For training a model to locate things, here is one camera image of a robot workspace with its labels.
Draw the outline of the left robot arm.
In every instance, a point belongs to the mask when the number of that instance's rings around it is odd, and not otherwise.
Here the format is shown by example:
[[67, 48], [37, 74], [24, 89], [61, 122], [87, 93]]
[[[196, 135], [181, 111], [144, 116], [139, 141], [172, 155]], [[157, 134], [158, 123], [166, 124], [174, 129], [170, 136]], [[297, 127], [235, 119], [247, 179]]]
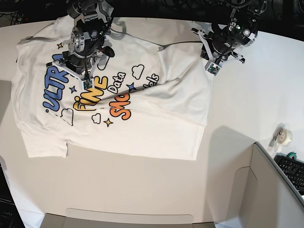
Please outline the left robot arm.
[[224, 1], [232, 7], [228, 24], [221, 28], [218, 23], [211, 23], [211, 31], [192, 28], [203, 43], [200, 57], [211, 60], [216, 65], [227, 63], [228, 58], [245, 63], [245, 58], [236, 52], [253, 44], [258, 34], [259, 16], [267, 8], [266, 0], [242, 0], [236, 3]]

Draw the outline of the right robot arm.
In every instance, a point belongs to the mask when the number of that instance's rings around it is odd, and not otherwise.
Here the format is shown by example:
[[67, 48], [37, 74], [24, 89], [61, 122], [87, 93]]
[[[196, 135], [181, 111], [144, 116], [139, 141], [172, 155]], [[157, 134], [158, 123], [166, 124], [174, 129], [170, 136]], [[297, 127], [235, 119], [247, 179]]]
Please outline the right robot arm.
[[102, 56], [114, 57], [114, 50], [105, 46], [110, 34], [114, 8], [105, 0], [74, 0], [69, 2], [68, 15], [74, 19], [68, 51], [47, 64], [78, 79], [89, 82]]

